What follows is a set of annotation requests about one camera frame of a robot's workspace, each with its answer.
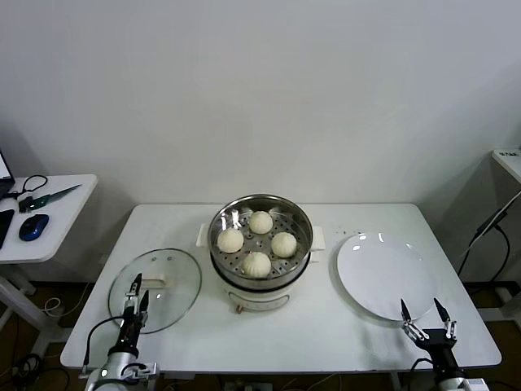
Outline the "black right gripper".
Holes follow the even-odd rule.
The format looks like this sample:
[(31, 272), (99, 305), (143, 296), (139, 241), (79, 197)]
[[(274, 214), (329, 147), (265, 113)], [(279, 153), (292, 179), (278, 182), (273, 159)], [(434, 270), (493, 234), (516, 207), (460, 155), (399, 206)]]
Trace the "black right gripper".
[(452, 351), (456, 345), (457, 322), (450, 318), (447, 309), (436, 298), (434, 298), (434, 303), (444, 324), (444, 329), (428, 328), (422, 330), (417, 327), (412, 320), (407, 305), (401, 299), (402, 328), (411, 340), (417, 341), (417, 347), (428, 353), (434, 367), (457, 367), (458, 364)]

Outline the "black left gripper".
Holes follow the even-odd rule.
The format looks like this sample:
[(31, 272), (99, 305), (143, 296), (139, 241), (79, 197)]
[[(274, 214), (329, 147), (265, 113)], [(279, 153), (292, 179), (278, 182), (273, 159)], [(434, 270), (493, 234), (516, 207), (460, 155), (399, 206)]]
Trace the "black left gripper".
[[(138, 273), (125, 294), (128, 300), (135, 301), (139, 297), (142, 284), (142, 274)], [(134, 307), (128, 307), (123, 313), (123, 323), (117, 338), (117, 351), (132, 355), (139, 355), (138, 338), (148, 317), (149, 291), (146, 290), (139, 302), (138, 312)]]

